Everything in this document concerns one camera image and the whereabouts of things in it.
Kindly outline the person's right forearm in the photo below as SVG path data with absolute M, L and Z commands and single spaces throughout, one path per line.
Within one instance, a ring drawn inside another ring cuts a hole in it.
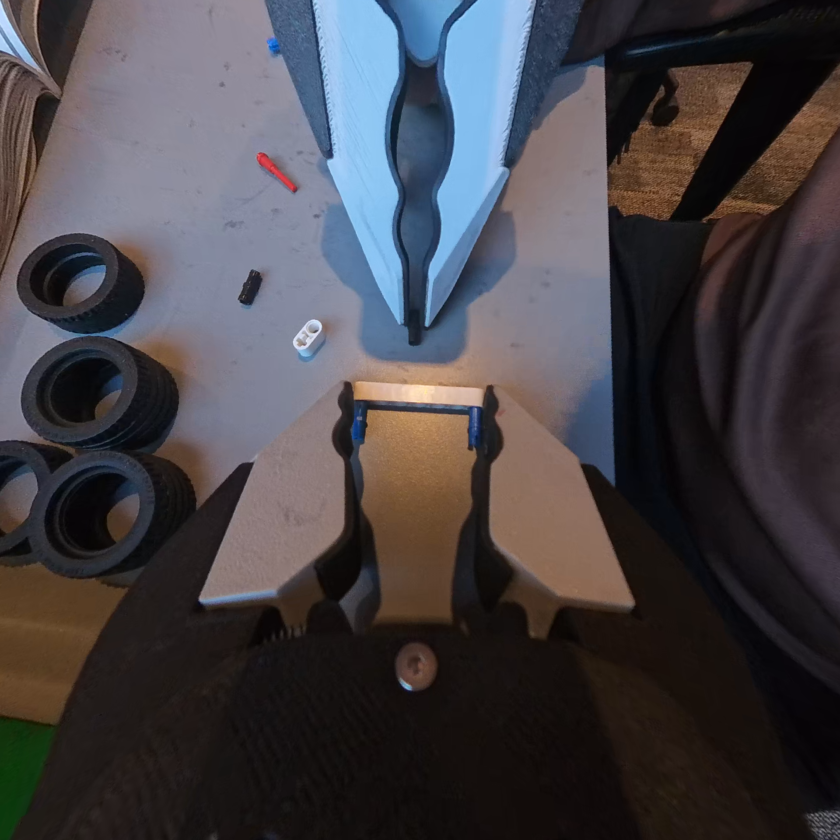
M 563 63 L 586 62 L 627 39 L 726 23 L 772 4 L 772 1 L 586 1 Z

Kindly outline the red plastic axle pin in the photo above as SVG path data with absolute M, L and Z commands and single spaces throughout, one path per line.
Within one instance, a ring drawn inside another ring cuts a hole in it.
M 298 186 L 287 176 L 265 152 L 258 152 L 255 156 L 260 169 L 274 177 L 292 194 L 298 192 Z

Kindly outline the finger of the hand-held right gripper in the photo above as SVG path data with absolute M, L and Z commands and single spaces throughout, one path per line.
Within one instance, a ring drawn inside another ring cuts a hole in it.
M 396 139 L 406 93 L 403 27 L 387 2 L 315 1 L 329 123 L 328 168 L 372 276 L 407 325 L 409 267 L 400 224 L 405 190 Z
M 446 161 L 432 192 L 434 242 L 424 263 L 426 328 L 455 288 L 508 181 L 508 142 L 536 5 L 463 2 L 443 24 L 436 73 L 446 118 Z

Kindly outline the white holed brick beam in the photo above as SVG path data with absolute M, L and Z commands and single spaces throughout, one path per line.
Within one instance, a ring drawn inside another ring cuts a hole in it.
M 469 386 L 417 385 L 372 381 L 353 383 L 353 398 L 356 401 L 376 405 L 449 407 L 456 410 L 468 410 L 471 407 L 483 407 L 485 395 L 485 388 Z

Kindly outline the green plastic bin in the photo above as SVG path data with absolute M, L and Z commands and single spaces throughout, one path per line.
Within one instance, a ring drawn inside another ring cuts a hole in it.
M 1 718 L 1 838 L 8 839 L 26 813 L 44 769 L 56 727 Z

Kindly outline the black chair base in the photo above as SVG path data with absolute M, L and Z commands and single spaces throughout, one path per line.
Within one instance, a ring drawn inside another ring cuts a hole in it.
M 623 152 L 660 88 L 654 106 L 674 103 L 670 72 L 681 67 L 748 62 L 750 73 L 670 216 L 712 214 L 838 67 L 838 6 L 796 2 L 761 14 L 683 32 L 625 40 L 605 53 L 605 68 L 623 90 L 607 108 L 607 161 Z

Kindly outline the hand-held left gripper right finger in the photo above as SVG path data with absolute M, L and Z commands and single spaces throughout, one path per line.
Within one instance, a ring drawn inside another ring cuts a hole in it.
M 631 615 L 636 602 L 578 457 L 493 385 L 459 533 L 459 629 L 511 620 L 546 638 L 566 611 Z

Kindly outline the person's torso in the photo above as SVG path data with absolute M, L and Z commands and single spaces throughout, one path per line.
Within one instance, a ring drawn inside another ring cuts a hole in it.
M 616 485 L 745 654 L 805 812 L 838 811 L 839 132 L 771 213 L 608 218 Z

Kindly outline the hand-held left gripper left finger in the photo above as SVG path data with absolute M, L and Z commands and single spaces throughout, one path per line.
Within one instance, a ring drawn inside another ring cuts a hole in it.
M 353 388 L 341 381 L 257 454 L 202 607 L 274 606 L 284 621 L 305 621 L 331 600 L 351 621 L 372 618 L 379 593 L 351 465 L 353 418 Z

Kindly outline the open instruction booklet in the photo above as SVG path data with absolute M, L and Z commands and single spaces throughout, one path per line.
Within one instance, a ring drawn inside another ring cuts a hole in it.
M 61 97 L 39 35 L 40 1 L 1 2 L 1 266 L 38 164 L 35 110 Z

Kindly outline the black rubber toy tyre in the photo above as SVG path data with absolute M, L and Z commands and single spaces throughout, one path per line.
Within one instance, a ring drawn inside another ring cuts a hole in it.
M 119 493 L 136 495 L 138 511 L 130 529 L 115 539 L 110 510 Z M 131 574 L 196 510 L 186 473 L 171 461 L 114 450 L 71 458 L 38 490 L 28 517 L 28 542 L 35 560 L 71 579 Z
M 1 565 L 20 567 L 37 562 L 30 545 L 35 500 L 53 474 L 72 460 L 73 454 L 54 445 L 35 444 L 22 440 L 1 442 L 1 489 L 5 489 L 17 473 L 28 472 L 35 481 L 35 494 L 25 517 L 14 528 L 1 529 Z
M 73 280 L 89 269 L 102 270 L 98 288 L 66 304 Z M 17 294 L 37 318 L 69 333 L 104 333 L 136 312 L 144 297 L 140 269 L 107 239 L 63 234 L 35 248 L 17 273 Z
M 172 374 L 119 340 L 84 335 L 36 361 L 20 396 L 25 421 L 43 439 L 81 450 L 137 450 L 172 423 L 179 392 Z

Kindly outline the grey desk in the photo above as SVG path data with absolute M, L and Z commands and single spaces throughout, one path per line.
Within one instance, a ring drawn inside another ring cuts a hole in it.
M 93 2 L 2 279 L 2 439 L 35 439 L 25 377 L 70 334 L 18 269 L 99 235 L 140 268 L 113 334 L 162 362 L 180 406 L 158 451 L 199 504 L 339 382 L 495 385 L 615 479 L 605 69 L 565 66 L 421 345 L 373 280 L 263 2 Z M 297 185 L 260 169 L 265 152 Z M 250 270 L 262 287 L 238 303 Z M 325 342 L 301 359 L 310 319 Z

